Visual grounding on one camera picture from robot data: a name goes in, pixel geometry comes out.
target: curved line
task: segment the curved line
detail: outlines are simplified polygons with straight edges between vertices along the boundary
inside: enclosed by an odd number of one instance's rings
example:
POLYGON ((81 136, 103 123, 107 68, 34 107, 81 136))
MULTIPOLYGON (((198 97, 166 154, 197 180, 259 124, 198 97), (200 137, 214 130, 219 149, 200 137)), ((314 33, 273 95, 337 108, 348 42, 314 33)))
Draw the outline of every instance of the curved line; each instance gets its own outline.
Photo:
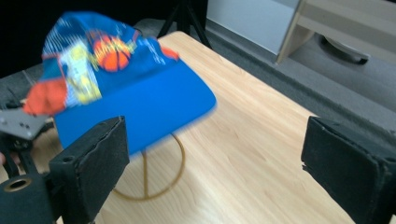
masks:
POLYGON ((181 178, 181 175, 183 174, 184 171, 184 167, 186 164, 186 153, 185 153, 185 148, 183 146, 183 144, 181 143, 180 139, 177 138, 177 136, 175 136, 174 134, 172 134, 172 136, 175 138, 175 140, 177 141, 179 147, 180 147, 180 151, 181 151, 181 164, 180 164, 180 168, 178 170, 177 176, 175 177, 175 179, 172 180, 171 184, 168 185, 166 188, 164 188, 163 190, 161 190, 158 193, 155 193, 153 195, 146 195, 142 198, 137 198, 134 196, 130 196, 130 195, 126 195, 122 192, 120 192, 118 189, 114 188, 113 191, 116 192, 119 196, 121 196, 121 198, 126 199, 126 200, 130 200, 130 201, 147 201, 147 200, 151 200, 151 199, 155 199, 160 197, 161 195, 165 194, 166 191, 168 191, 169 189, 171 189, 177 182, 178 180, 181 178))

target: white panel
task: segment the white panel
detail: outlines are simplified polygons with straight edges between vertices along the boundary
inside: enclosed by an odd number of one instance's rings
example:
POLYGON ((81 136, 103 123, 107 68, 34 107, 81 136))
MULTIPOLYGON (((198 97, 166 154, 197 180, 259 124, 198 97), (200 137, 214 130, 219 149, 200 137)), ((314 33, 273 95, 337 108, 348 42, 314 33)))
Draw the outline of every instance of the white panel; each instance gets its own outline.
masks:
POLYGON ((209 0, 207 18, 278 54, 298 0, 209 0))

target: tripod leg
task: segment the tripod leg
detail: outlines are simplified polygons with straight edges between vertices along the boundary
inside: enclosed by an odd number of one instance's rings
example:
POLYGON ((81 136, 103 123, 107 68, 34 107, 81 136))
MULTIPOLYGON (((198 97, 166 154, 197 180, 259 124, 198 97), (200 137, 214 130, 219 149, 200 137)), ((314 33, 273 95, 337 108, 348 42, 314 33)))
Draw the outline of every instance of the tripod leg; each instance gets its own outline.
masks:
POLYGON ((166 35, 168 33, 169 28, 171 28, 172 22, 175 20, 175 17, 179 11, 180 5, 177 5, 176 8, 173 10, 172 14, 169 16, 169 18, 166 20, 165 24, 163 25, 163 28, 161 28, 160 33, 157 35, 158 38, 166 35))
POLYGON ((187 9, 189 11, 189 16, 192 22, 192 25, 194 26, 199 38, 201 39, 202 43, 204 45, 206 45, 208 48, 212 49, 212 47, 210 46, 209 40, 207 39, 206 35, 205 35, 205 31, 202 28, 200 22, 198 21, 198 18, 196 17, 193 9, 191 6, 187 6, 187 9))

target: gray floor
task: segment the gray floor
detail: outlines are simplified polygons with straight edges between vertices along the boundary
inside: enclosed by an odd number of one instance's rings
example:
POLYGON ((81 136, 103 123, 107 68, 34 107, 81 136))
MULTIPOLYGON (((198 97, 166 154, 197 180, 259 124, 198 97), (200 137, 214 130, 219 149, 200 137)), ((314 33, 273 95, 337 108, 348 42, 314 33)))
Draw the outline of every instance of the gray floor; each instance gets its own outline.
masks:
MULTIPOLYGON (((135 25, 145 36, 156 36, 164 21, 146 19, 135 25)), ((284 93, 316 115, 343 123, 383 147, 396 145, 396 66, 371 58, 366 65, 322 46, 314 35, 281 64, 275 55, 257 48, 209 21, 206 35, 215 52, 284 93)), ((191 36, 198 39, 191 28, 191 36)), ((25 97, 42 75, 41 65, 0 79, 0 102, 25 97)))

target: orange ball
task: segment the orange ball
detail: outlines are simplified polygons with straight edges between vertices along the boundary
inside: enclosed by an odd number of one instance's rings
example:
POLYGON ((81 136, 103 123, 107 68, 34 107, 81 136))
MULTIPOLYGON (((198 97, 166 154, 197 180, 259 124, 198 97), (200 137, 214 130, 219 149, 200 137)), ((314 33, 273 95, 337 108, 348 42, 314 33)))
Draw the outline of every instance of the orange ball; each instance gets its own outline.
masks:
POLYGON ((93 44, 93 53, 100 67, 117 72, 126 67, 131 58, 128 46, 115 36, 102 35, 93 44))

